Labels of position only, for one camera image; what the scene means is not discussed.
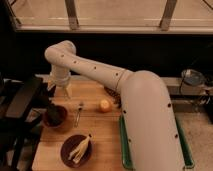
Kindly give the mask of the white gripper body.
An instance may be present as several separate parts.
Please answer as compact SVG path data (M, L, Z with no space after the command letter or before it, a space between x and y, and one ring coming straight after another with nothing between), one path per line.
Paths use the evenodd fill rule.
M67 68L51 66L50 81L53 81L55 86L65 87L69 85L70 77L71 73Z

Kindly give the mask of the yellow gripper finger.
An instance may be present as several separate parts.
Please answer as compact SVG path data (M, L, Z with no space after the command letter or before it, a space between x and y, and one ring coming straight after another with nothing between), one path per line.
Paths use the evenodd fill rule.
M55 83L53 81L48 81L47 90L51 91L55 87Z
M68 99L71 99L71 97L72 97L72 90L71 90L71 85L70 84L67 85L67 86L65 86L64 91L65 91L66 97Z

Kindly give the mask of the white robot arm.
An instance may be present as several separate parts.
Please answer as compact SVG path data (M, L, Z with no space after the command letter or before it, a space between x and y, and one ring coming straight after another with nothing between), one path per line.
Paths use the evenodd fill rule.
M72 42L63 41L48 47L45 58L120 94L134 171L183 171L185 162L164 81L150 71L132 72L75 52Z

